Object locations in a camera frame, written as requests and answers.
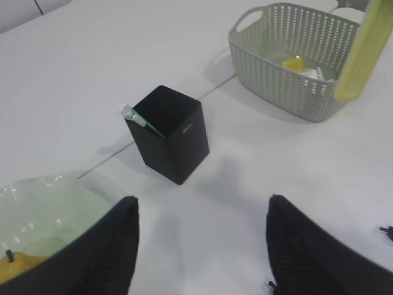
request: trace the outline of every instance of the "white surface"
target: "white surface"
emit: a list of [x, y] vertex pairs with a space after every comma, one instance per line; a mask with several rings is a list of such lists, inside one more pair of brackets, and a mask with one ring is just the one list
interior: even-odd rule
[[272, 194], [393, 271], [393, 243], [376, 230], [393, 223], [392, 49], [390, 40], [361, 99], [321, 124], [270, 105], [237, 78], [215, 90], [202, 100], [211, 153], [182, 186], [146, 167], [135, 145], [84, 176], [114, 202], [139, 198], [131, 294], [260, 294], [271, 276]]
[[72, 0], [37, 0], [37, 3], [42, 12], [44, 14], [48, 14], [55, 9], [59, 9], [62, 6], [69, 4], [71, 1]]
[[1, 0], [0, 33], [40, 16], [33, 0]]
[[214, 89], [233, 74], [228, 30], [264, 4], [75, 0], [0, 35], [0, 185], [106, 160], [132, 140], [118, 105], [160, 84]]

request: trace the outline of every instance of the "pear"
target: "pear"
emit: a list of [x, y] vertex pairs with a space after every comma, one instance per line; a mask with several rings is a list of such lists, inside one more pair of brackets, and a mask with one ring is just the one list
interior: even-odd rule
[[47, 259], [47, 256], [30, 256], [21, 252], [7, 250], [6, 256], [0, 259], [0, 284], [32, 269], [45, 259]]

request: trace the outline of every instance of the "gray plastic basket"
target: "gray plastic basket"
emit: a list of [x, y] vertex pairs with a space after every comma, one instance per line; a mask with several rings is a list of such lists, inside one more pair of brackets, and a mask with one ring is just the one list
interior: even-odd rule
[[[242, 31], [239, 24], [262, 11]], [[233, 64], [241, 83], [273, 105], [312, 122], [322, 122], [343, 107], [333, 97], [337, 78], [351, 49], [359, 24], [341, 17], [288, 3], [247, 11], [229, 32]], [[273, 62], [275, 53], [299, 55], [334, 73], [334, 80], [313, 79]]]

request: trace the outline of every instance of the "black box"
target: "black box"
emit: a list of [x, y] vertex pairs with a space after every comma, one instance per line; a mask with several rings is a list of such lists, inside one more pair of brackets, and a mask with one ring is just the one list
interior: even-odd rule
[[176, 184], [184, 183], [209, 154], [200, 101], [158, 86], [134, 110], [165, 136], [126, 120], [145, 164]]

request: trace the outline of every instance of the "yellow object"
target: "yellow object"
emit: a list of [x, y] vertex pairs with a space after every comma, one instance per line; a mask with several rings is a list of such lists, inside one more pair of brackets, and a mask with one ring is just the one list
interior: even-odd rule
[[13, 262], [10, 262], [8, 256], [4, 256], [0, 260], [0, 284], [32, 269], [47, 259], [47, 256], [30, 256], [20, 252], [14, 252], [13, 256]]
[[301, 57], [286, 60], [282, 63], [282, 67], [285, 69], [291, 69], [295, 72], [302, 72], [305, 70], [305, 64]]
[[393, 30], [393, 0], [372, 0], [335, 89], [341, 102], [362, 93]]

